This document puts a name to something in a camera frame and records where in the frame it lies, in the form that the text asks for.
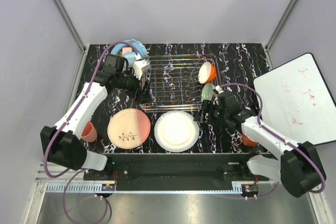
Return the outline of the green ceramic bowl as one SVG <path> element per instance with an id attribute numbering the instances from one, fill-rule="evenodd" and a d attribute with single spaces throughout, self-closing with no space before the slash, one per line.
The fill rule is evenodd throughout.
<path id="1" fill-rule="evenodd" d="M 211 83 L 204 85 L 201 93 L 202 108 L 207 107 L 214 100 L 214 86 Z"/>

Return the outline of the white paper plate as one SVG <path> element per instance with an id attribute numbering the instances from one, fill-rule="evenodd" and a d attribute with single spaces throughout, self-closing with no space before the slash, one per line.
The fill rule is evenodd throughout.
<path id="1" fill-rule="evenodd" d="M 189 113 L 169 111 L 158 118 L 154 136 L 163 149 L 179 153 L 187 151 L 197 142 L 199 126 Z"/>

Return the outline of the orange and white bowl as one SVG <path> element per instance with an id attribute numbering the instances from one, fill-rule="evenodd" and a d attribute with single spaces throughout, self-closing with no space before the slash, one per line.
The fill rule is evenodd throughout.
<path id="1" fill-rule="evenodd" d="M 198 81 L 200 84 L 212 82 L 216 78 L 216 70 L 212 63 L 205 62 L 199 69 Z"/>

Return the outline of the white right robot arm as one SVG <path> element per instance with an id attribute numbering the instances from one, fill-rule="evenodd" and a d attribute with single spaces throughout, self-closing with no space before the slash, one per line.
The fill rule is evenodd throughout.
<path id="1" fill-rule="evenodd" d="M 254 112 L 242 109 L 230 91 L 216 93 L 214 88 L 204 88 L 201 103 L 197 122 L 238 131 L 273 155 L 272 158 L 254 155 L 241 164 L 238 173 L 242 179 L 250 180 L 256 175 L 270 178 L 296 198 L 325 189 L 327 177 L 312 143 L 299 143 L 267 127 Z"/>

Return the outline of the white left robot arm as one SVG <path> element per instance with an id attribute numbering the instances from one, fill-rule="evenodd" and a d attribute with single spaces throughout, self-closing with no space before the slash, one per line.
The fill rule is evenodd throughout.
<path id="1" fill-rule="evenodd" d="M 136 102 L 141 102 L 149 89 L 149 84 L 140 85 L 142 75 L 150 69 L 146 59 L 137 60 L 133 70 L 126 72 L 127 59 L 116 55 L 100 58 L 91 80 L 83 86 L 67 113 L 54 126 L 45 126 L 40 133 L 44 151 L 44 170 L 49 177 L 54 177 L 48 170 L 51 162 L 67 170 L 93 169 L 103 180 L 113 175 L 112 165 L 107 163 L 105 155 L 88 151 L 81 143 L 81 135 L 97 107 L 113 89 L 130 92 Z"/>

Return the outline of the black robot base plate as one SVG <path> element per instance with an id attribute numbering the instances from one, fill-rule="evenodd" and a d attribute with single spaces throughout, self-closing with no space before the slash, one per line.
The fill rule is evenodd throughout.
<path id="1" fill-rule="evenodd" d="M 247 161 L 254 153 L 109 154 L 107 172 L 90 170 L 84 180 L 117 180 L 117 192 L 226 192 L 233 182 L 264 182 Z"/>

